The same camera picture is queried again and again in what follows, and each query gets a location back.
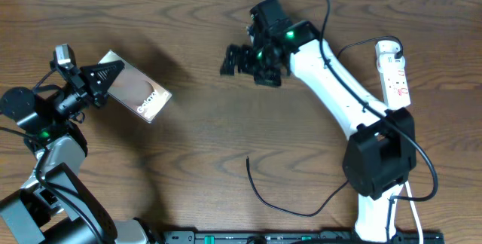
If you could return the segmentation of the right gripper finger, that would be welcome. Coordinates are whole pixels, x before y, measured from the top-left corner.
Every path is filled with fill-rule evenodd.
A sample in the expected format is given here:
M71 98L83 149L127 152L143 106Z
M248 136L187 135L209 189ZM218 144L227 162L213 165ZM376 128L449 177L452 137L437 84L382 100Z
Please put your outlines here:
M225 58L220 68L220 75L234 76L234 69L238 64L240 46L231 44L227 47Z
M253 74L255 65L255 52L253 47L242 45L239 49L237 68L239 73Z

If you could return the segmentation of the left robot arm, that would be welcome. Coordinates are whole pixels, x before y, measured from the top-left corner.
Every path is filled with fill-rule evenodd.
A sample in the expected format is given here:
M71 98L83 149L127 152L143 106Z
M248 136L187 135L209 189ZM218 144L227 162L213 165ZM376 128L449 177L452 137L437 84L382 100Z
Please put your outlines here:
M78 126L84 108L106 103L107 90L124 68L114 61L78 68L50 63L66 84L39 81L14 87L1 113L16 121L37 163L24 185L1 201L1 217L19 243L162 243L144 221L114 221L78 178L87 141Z

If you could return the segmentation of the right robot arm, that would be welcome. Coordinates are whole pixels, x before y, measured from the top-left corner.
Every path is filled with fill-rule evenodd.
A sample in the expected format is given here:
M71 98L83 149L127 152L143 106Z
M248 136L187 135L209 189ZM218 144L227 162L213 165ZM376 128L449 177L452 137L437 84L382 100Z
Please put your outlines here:
M388 242L396 235L397 197L416 165L416 150L394 126L414 134L410 113L389 107L366 91L340 64L327 41L306 20L293 23L278 0L250 10L250 45L227 47L221 75L252 75L256 84L278 87L283 73L303 81L322 101L347 138L342 168L358 193L355 233L360 240Z

